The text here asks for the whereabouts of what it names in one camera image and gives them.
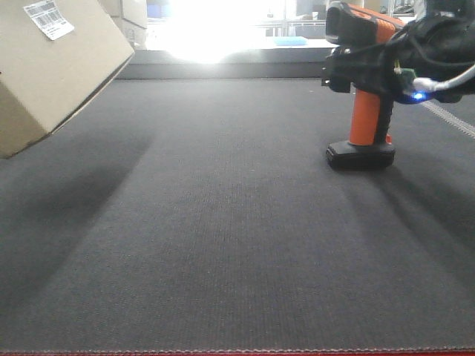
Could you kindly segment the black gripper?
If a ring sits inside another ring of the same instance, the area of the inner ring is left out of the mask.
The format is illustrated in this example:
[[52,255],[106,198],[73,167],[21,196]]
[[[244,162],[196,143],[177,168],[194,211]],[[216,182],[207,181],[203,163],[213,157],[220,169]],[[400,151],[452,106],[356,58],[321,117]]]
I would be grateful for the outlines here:
[[379,87],[401,104],[455,103],[474,94],[474,2],[415,1],[413,7],[414,20],[378,51]]

